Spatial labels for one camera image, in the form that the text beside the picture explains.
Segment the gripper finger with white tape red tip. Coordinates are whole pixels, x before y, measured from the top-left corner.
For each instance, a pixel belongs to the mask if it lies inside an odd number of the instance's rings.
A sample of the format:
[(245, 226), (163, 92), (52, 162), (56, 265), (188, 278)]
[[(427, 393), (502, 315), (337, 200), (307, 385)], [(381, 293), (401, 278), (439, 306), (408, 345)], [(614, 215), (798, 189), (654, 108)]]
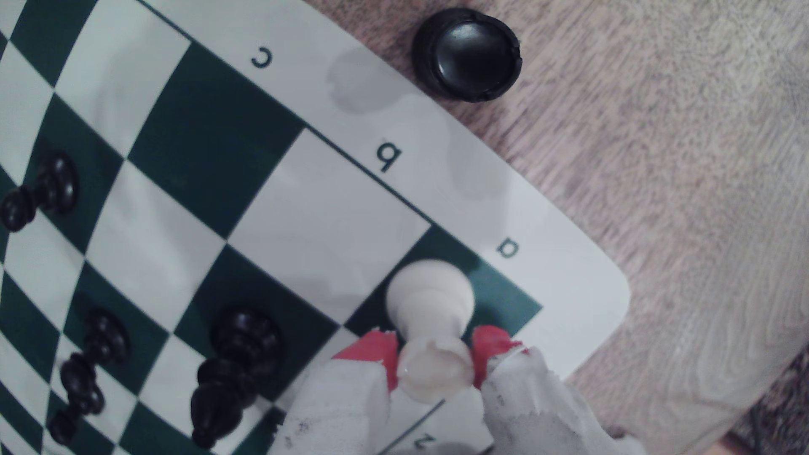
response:
[(612, 437), (537, 347), (497, 326), (477, 326), (471, 357), (491, 454), (646, 454), (633, 436)]
[(310, 372), (269, 454), (375, 454), (397, 387), (399, 340), (372, 329)]

